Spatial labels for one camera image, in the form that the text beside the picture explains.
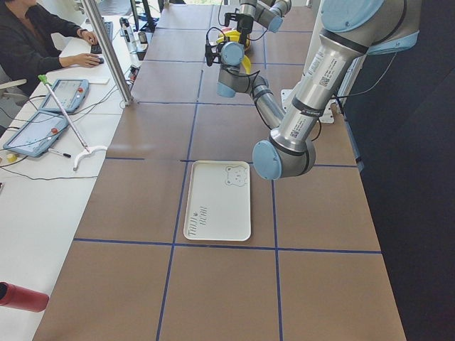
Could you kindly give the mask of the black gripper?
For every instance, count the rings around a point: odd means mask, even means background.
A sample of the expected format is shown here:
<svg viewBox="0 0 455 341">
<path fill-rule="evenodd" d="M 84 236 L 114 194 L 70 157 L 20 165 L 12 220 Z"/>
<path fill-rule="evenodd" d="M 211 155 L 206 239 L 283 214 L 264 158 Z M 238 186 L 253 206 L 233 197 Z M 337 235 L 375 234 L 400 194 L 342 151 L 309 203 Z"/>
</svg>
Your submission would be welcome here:
<svg viewBox="0 0 455 341">
<path fill-rule="evenodd" d="M 209 40 L 205 42 L 205 63 L 207 66 L 213 64 L 221 64 L 221 51 L 223 49 L 223 42 L 211 44 Z"/>
<path fill-rule="evenodd" d="M 225 13 L 224 14 L 224 26 L 228 27 L 230 22 L 234 21 L 237 23 L 236 30 L 240 33 L 250 34 L 253 28 L 253 17 L 240 12 Z"/>
</svg>

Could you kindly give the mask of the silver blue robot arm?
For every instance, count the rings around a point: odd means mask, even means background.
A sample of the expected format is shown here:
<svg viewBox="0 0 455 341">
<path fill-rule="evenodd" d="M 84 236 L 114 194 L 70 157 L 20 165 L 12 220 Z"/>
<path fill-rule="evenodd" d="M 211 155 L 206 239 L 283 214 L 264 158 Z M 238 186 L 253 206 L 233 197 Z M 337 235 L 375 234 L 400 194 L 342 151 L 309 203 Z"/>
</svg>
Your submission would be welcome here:
<svg viewBox="0 0 455 341">
<path fill-rule="evenodd" d="M 239 1 L 239 6 L 224 14 L 221 24 L 228 27 L 236 23 L 236 30 L 249 34 L 257 23 L 268 31 L 276 33 L 282 25 L 283 18 L 291 11 L 292 2 L 288 0 Z"/>
<path fill-rule="evenodd" d="M 310 133 L 323 115 L 351 63 L 364 55 L 381 55 L 410 49 L 417 42 L 420 1 L 325 1 L 318 17 L 321 29 L 314 32 L 319 45 L 310 66 L 294 88 L 286 108 L 274 98 L 268 81 L 258 73 L 241 72 L 245 45 L 255 23 L 276 32 L 291 10 L 290 1 L 242 1 L 225 14 L 235 22 L 238 40 L 223 38 L 207 43 L 207 65 L 219 64 L 217 92 L 223 97 L 237 93 L 251 96 L 269 137 L 252 152 L 258 175 L 267 180 L 296 177 L 311 170 L 316 152 Z"/>
</svg>

